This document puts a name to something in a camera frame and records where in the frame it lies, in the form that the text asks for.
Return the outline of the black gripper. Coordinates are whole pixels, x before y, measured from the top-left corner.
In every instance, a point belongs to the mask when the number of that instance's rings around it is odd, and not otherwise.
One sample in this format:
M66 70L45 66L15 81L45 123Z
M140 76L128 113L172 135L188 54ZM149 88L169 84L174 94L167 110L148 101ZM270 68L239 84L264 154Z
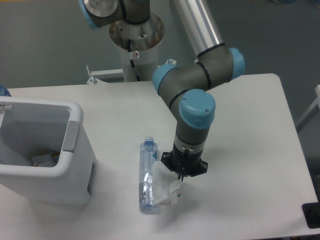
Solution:
M178 175L178 180L183 180L184 177L196 177L208 171L208 163L201 160L202 153L203 150L198 153L180 151L174 144L171 152L162 153L160 161Z

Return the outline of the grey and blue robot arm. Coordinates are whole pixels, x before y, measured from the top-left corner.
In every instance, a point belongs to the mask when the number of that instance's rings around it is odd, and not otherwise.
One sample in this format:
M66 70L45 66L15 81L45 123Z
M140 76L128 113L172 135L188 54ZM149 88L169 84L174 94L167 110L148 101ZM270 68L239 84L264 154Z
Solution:
M91 28L109 26L124 81L151 81L176 119L172 151L161 162L182 180L208 170L201 156L216 108L209 90L240 77L246 64L238 49L226 46L205 0L174 0L172 5L196 54L195 63L183 69L159 65L165 26L148 0L79 1Z

